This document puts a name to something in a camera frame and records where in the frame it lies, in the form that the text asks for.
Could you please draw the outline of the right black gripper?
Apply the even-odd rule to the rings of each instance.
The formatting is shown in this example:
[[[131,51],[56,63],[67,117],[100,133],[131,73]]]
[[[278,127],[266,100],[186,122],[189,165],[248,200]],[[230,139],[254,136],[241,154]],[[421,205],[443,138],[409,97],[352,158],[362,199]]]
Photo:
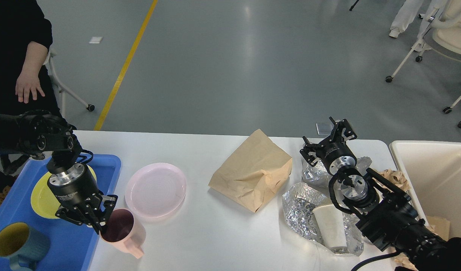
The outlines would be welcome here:
[[[356,166],[357,158],[346,141],[357,139],[357,134],[347,119],[334,120],[329,117],[329,120],[334,126],[328,140],[321,142],[322,147],[320,144],[311,143],[307,137],[302,137],[304,145],[299,152],[311,167],[315,167],[321,160],[327,172],[335,175],[344,166]]]

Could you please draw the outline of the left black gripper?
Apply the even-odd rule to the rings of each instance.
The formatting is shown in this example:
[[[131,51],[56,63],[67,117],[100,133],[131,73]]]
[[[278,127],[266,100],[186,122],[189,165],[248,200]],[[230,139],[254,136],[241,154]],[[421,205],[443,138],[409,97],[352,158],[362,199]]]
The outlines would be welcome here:
[[[96,234],[102,232],[118,201],[117,195],[100,192],[86,164],[76,163],[68,171],[52,174],[47,185],[61,205],[55,216],[77,226],[92,227]]]

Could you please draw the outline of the seated person's hand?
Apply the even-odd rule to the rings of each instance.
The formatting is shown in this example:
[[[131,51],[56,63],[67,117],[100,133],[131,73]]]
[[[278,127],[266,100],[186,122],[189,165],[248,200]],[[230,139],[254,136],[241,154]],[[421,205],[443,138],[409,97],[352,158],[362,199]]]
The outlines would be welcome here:
[[[29,103],[30,98],[37,100],[38,96],[45,97],[36,72],[22,71],[17,79],[15,95],[20,103]]]

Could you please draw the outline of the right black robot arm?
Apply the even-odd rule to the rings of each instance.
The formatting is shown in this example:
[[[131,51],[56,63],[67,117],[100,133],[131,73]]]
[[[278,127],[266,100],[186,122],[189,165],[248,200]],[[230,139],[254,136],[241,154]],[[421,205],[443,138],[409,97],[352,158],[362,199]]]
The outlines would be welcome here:
[[[364,237],[380,251],[395,248],[393,253],[360,262],[353,270],[403,253],[419,271],[461,271],[461,238],[445,241],[432,233],[424,219],[417,219],[418,212],[406,192],[372,168],[361,174],[357,158],[347,146],[347,141],[356,139],[355,132],[346,119],[331,121],[332,131],[319,143],[303,137],[301,155],[312,167],[323,163],[331,175],[328,191],[332,204],[358,217],[356,226]]]

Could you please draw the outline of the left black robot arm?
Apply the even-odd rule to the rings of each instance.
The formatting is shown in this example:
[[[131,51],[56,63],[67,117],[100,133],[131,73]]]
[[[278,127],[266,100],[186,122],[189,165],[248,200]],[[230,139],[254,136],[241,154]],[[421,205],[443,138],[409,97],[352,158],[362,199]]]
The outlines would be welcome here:
[[[55,216],[105,233],[118,197],[98,188],[88,167],[93,153],[81,147],[73,126],[41,110],[18,116],[0,114],[0,154],[36,156],[48,151],[47,186],[60,203]]]

